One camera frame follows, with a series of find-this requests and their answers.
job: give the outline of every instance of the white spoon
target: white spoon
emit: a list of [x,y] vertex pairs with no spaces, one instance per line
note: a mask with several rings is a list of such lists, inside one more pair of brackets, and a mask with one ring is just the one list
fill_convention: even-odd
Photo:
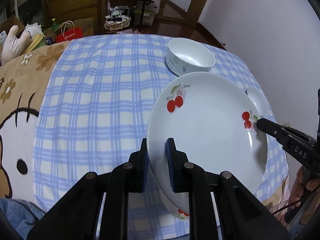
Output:
[[266,116],[268,113],[268,103],[264,95],[255,87],[248,87],[246,94],[256,106],[261,116]]

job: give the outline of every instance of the bag handle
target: bag handle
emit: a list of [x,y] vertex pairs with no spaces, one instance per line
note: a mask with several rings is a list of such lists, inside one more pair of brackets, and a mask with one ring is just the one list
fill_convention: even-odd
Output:
[[72,30],[72,25],[70,23],[73,24],[73,31],[75,31],[75,24],[72,21],[66,21],[66,22],[62,23],[62,24],[64,24],[63,33],[62,33],[63,37],[64,37],[64,31],[66,29],[67,24],[69,24],[71,26],[71,30]]

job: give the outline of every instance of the checkered tablecloth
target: checkered tablecloth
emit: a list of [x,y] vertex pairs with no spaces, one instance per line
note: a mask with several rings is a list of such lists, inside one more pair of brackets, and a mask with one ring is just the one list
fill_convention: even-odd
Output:
[[[176,78],[164,63],[170,39],[93,36],[73,40],[63,52],[44,95],[34,141],[34,192],[44,210],[86,172],[109,172],[140,149],[154,102]],[[262,91],[241,59],[205,46],[216,57],[213,73],[243,90],[254,86]],[[267,118],[275,121],[270,106]],[[288,173],[284,151],[275,139],[267,140],[259,200],[270,197]],[[130,194],[128,216],[130,239],[168,239],[189,232],[187,222],[164,208],[150,170],[145,193]]]

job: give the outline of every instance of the green bottle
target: green bottle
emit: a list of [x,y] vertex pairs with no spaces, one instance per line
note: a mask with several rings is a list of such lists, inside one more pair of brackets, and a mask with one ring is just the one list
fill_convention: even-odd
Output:
[[58,25],[56,24],[55,18],[52,19],[52,29],[53,29],[53,31],[56,31],[58,29]]

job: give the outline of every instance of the black table leg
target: black table leg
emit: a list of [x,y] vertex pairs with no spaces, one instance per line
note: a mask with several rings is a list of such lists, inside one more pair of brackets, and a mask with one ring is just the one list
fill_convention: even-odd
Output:
[[141,16],[140,16],[140,24],[139,24],[139,31],[141,32],[142,22],[143,22],[143,15],[144,15],[144,9],[146,7],[146,0],[142,0],[142,9],[141,9]]

